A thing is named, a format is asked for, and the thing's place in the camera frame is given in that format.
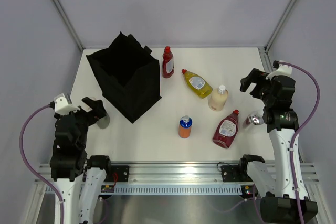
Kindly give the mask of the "yellow dish soap bottle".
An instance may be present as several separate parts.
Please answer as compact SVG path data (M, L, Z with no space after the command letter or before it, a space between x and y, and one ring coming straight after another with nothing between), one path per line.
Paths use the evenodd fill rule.
M213 88L201 76L182 69L185 83L201 99L206 98L212 93Z

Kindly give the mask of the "small red dish soap bottle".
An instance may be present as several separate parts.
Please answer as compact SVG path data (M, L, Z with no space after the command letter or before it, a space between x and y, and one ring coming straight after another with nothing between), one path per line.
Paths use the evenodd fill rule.
M163 52L162 61L162 76L164 78L170 78L174 73L174 56L171 52L171 47L166 46Z

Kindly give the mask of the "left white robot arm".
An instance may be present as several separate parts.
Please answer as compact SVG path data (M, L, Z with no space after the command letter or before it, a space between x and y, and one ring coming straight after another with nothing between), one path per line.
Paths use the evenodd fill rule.
M108 181L113 174L108 156L88 157L85 151L89 127L95 124L105 129L110 117L102 100L85 97L82 101L89 111L73 105L64 94L54 98L57 121L50 168L61 197L63 223L93 223L102 182Z

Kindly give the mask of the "orange blue pump bottle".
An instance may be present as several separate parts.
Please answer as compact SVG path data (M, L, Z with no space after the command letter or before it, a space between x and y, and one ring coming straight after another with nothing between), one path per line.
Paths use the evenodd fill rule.
M193 121L188 115L185 115L180 118L178 134L181 138L188 138L190 136L192 124Z

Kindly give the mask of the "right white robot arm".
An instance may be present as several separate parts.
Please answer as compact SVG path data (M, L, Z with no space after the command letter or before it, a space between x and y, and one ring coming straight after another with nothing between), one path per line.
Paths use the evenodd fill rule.
M289 72L277 70L270 74L253 68L240 81L240 91L250 92L264 103L266 124L275 158L276 175L272 177L259 156L245 157L238 176L254 182L260 201L260 217L267 223L308 223L318 213L318 204L309 199L303 183L298 150L299 122L291 108L295 81Z

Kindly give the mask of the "black canvas bag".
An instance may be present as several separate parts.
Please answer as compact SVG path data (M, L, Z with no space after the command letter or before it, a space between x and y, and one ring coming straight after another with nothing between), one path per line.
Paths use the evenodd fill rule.
M108 48L87 60L102 95L134 123L160 99L160 63L132 34L119 33Z

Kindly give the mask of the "cream pump lotion bottle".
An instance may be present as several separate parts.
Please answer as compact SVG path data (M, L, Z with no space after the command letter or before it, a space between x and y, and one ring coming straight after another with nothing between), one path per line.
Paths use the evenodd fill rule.
M221 111L227 101L228 91L225 85L220 85L217 89L213 90L208 105L213 111Z

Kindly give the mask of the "large red dish soap bottle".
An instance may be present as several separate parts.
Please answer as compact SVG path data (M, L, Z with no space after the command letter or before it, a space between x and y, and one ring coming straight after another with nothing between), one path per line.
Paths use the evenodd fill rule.
M239 110L234 110L230 115L221 120L212 141L222 147L229 148L233 143L239 130Z

